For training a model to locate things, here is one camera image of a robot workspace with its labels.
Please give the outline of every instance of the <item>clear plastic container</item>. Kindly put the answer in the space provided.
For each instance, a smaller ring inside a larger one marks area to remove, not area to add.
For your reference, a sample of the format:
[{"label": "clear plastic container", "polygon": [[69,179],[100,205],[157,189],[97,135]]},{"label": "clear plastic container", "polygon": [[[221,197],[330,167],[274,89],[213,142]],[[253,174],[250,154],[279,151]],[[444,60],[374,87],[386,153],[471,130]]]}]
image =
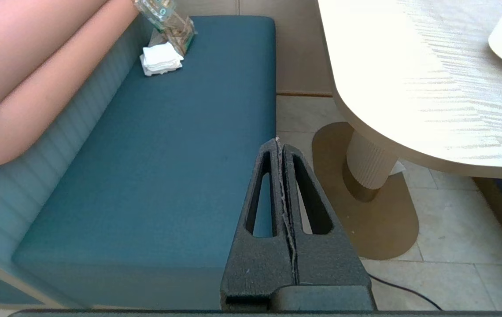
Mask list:
[{"label": "clear plastic container", "polygon": [[179,54],[186,55],[196,30],[190,17],[175,11],[175,0],[134,0],[134,5]]}]

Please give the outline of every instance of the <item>pink bolster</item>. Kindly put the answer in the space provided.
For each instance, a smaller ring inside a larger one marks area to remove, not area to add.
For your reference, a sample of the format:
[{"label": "pink bolster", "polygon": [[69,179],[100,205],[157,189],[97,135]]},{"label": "pink bolster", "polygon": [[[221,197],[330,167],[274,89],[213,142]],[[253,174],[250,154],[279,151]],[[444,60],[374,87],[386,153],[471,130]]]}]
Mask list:
[{"label": "pink bolster", "polygon": [[[109,0],[0,103],[0,165],[40,138],[137,14],[131,0]],[[28,49],[33,52],[36,47]],[[21,64],[5,67],[3,73]]]},{"label": "pink bolster", "polygon": [[107,0],[0,0],[0,103]]}]

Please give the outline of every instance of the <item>wall baseboard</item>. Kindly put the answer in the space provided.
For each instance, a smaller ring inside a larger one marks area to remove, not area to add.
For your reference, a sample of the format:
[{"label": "wall baseboard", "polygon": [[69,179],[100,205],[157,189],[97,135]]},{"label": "wall baseboard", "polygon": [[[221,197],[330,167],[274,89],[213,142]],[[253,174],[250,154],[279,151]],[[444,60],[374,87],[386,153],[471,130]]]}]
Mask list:
[{"label": "wall baseboard", "polygon": [[112,309],[112,310],[151,310],[150,308],[140,308],[140,307],[122,307],[122,306],[112,306],[112,305],[93,305],[92,309]]},{"label": "wall baseboard", "polygon": [[299,97],[327,97],[333,98],[331,92],[277,92],[278,96],[299,96]]}]

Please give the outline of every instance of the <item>teal upholstered wall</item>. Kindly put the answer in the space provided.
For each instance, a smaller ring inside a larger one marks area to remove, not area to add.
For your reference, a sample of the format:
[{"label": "teal upholstered wall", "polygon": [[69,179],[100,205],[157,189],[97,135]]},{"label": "teal upholstered wall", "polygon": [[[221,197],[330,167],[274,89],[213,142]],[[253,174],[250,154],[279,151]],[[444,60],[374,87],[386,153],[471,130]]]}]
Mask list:
[{"label": "teal upholstered wall", "polygon": [[150,28],[138,19],[108,52],[47,132],[26,153],[0,166],[0,269],[56,301],[74,301],[20,272],[11,256],[134,64]]}]

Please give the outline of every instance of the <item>white table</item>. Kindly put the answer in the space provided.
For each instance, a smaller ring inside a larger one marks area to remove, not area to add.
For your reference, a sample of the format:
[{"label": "white table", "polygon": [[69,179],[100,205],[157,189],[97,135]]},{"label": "white table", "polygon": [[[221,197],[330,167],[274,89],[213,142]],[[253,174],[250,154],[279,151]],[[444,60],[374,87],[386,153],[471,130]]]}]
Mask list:
[{"label": "white table", "polygon": [[378,190],[398,157],[502,178],[502,0],[318,0],[347,165]]}]

